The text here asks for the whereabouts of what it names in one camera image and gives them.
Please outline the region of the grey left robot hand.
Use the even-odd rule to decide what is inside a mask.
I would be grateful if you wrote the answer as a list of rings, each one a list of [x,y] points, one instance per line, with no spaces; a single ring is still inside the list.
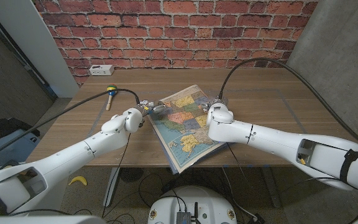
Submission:
[[[140,101],[140,103],[137,106],[139,111],[142,113],[142,116],[161,113],[166,107],[162,101],[148,101],[148,100]]]

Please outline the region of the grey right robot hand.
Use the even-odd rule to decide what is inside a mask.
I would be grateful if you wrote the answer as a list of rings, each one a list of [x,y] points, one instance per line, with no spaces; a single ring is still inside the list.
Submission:
[[[204,112],[208,112],[209,109],[216,103],[221,103],[224,105],[228,105],[228,99],[223,97],[222,99],[219,99],[217,96],[216,97],[212,97],[209,98],[206,102],[201,104],[201,108],[203,109]]]

